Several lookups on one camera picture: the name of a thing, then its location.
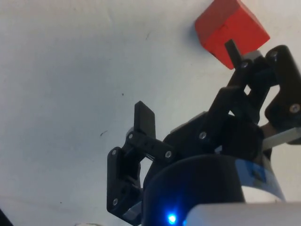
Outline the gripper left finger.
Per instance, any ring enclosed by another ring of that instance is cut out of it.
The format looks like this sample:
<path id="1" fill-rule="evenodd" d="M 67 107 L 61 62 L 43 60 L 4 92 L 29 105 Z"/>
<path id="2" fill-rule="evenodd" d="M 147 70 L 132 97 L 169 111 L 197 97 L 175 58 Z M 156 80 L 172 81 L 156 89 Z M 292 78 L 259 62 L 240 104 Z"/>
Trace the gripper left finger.
<path id="1" fill-rule="evenodd" d="M 113 148 L 107 157 L 107 211 L 125 222 L 142 220 L 143 188 L 140 183 L 144 158 L 167 166 L 176 150 L 156 139 L 155 114 L 142 101 L 135 104 L 134 126 L 122 147 Z"/>

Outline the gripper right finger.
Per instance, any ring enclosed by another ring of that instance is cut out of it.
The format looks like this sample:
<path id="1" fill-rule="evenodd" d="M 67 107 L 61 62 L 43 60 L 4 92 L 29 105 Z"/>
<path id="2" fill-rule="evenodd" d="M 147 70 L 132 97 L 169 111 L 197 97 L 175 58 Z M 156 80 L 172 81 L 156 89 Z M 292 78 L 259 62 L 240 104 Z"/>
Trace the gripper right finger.
<path id="1" fill-rule="evenodd" d="M 243 58 L 235 42 L 225 43 L 235 71 L 228 85 L 218 92 L 200 127 L 200 139 L 215 143 L 229 112 L 244 122 L 257 124 L 263 102 L 273 86 L 279 92 L 265 110 L 268 124 L 262 129 L 266 142 L 277 138 L 283 143 L 301 137 L 301 74 L 289 48 L 279 45 L 266 56 L 258 51 Z"/>

